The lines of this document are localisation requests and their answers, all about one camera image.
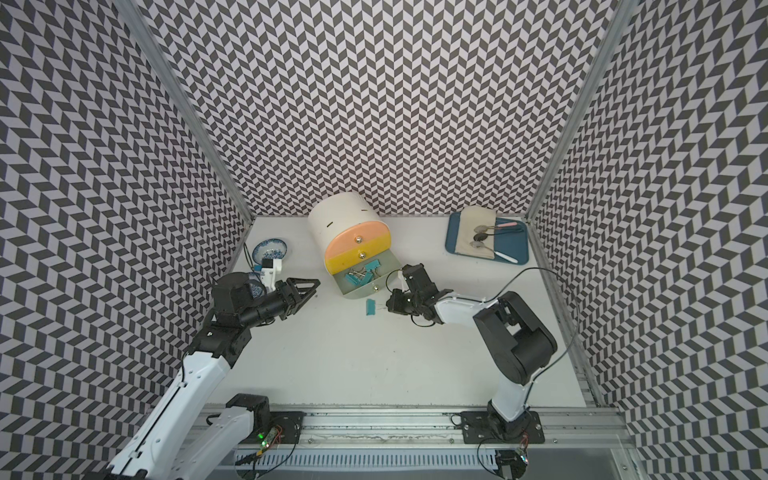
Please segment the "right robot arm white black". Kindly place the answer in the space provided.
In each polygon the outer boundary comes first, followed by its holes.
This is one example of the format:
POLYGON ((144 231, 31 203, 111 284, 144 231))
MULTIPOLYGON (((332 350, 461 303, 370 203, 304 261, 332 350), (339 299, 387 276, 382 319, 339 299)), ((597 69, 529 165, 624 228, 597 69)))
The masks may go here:
POLYGON ((460 325, 475 329, 500 378, 487 405, 484 427, 491 438, 502 442, 523 439, 526 429, 535 424, 528 405, 534 377, 558 351, 554 335, 516 292, 476 300, 438 288, 421 263, 396 272, 405 287, 390 291, 387 310, 411 320, 421 317, 426 328, 460 325))

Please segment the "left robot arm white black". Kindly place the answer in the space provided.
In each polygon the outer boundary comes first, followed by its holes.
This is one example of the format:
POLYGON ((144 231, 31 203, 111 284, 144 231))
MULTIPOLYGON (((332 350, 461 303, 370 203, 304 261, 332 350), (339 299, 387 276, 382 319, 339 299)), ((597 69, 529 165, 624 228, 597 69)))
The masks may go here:
POLYGON ((235 272, 212 288, 213 307, 193 338, 180 371, 122 450, 88 479, 205 479, 241 441, 270 426, 265 396, 238 394, 189 447, 183 445, 209 396, 233 369, 257 327, 298 313, 317 279, 288 278, 273 288, 235 272))

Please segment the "yellow drawer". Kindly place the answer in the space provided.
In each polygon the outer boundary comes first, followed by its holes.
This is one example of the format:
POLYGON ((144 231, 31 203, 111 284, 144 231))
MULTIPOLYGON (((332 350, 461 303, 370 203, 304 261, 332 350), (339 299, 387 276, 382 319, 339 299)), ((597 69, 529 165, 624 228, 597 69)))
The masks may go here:
POLYGON ((324 264, 329 274, 334 275, 353 267, 364 260, 388 250, 391 247, 391 236, 384 235, 361 244, 354 243, 351 248, 325 258, 324 264))

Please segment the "cream round drawer cabinet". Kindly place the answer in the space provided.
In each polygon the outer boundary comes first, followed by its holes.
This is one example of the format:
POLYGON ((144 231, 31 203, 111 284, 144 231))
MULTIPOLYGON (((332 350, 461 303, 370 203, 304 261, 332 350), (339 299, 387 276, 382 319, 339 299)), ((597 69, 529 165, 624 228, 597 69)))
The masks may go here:
POLYGON ((358 193, 336 194, 315 205, 308 215, 308 222, 310 233, 321 250, 323 263, 326 247, 336 235, 353 225, 374 220, 383 222, 358 193))

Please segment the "orange pink top drawer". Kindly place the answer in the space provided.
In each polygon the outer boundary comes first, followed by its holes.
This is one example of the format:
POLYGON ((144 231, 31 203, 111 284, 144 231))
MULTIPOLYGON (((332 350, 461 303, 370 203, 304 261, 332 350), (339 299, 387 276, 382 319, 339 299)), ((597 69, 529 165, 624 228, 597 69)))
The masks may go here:
POLYGON ((325 256, 332 258, 352 250, 357 245, 383 238, 387 238, 386 245, 391 244, 390 229, 385 223, 378 220, 362 222, 336 235, 326 247, 325 256))

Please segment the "grey green bottom drawer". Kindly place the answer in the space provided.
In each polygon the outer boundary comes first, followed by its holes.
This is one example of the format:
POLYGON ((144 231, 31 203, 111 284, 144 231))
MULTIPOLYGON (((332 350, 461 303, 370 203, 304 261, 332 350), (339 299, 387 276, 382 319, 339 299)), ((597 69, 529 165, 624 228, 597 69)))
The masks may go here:
POLYGON ((374 256, 373 258, 364 260, 363 262, 353 267, 350 267, 337 274, 334 274, 333 279, 337 287, 339 288, 342 296, 345 299, 360 299, 360 298, 368 297, 370 295, 377 293, 377 292, 374 292, 372 289, 372 286, 374 283, 380 286, 380 291, 385 290, 387 276, 390 273, 399 270, 401 266, 402 264, 399 261, 399 259, 396 257, 396 255, 391 250, 386 250, 374 256), (364 272, 365 271, 364 266, 373 260, 379 260, 381 262, 381 265, 375 272, 371 272, 372 278, 369 283, 365 285, 355 286, 347 280, 346 274, 348 272, 350 271, 364 272))

